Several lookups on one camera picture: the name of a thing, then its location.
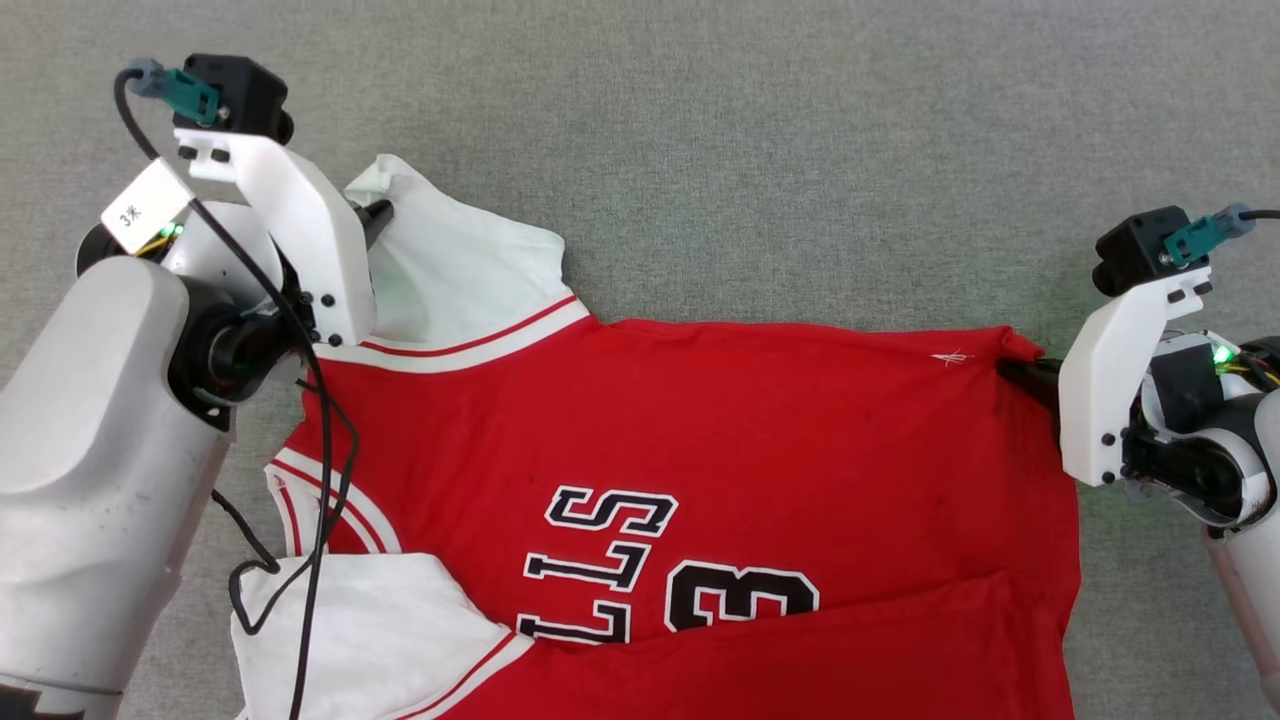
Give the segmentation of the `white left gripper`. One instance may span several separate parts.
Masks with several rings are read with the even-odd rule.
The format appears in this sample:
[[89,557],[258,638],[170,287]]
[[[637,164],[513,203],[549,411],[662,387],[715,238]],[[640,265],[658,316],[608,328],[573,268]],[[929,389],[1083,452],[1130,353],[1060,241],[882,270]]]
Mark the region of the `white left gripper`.
[[234,184],[293,266],[300,288],[320,304],[314,318],[324,341],[358,345],[376,324],[369,251],[394,218],[389,199],[349,204],[310,160],[259,135],[175,129],[196,150],[189,174]]

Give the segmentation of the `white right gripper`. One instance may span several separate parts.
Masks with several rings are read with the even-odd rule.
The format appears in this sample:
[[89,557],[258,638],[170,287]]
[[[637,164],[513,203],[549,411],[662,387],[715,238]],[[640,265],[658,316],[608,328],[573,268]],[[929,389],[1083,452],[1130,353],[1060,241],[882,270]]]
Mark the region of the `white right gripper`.
[[1111,299],[1085,320],[1065,360],[1002,357],[997,373],[1060,416],[1062,469],[1089,487],[1120,477],[1120,433],[1166,325],[1203,309],[1196,288],[1212,268],[1151,281]]

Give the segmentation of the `red and white basketball jersey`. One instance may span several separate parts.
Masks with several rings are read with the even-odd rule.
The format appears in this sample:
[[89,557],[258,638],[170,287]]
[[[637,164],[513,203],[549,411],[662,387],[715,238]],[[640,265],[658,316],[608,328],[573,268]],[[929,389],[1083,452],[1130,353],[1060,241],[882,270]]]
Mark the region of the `red and white basketball jersey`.
[[378,328],[266,465],[237,720],[1074,720],[1076,492],[1006,325],[602,322],[564,241],[381,155]]

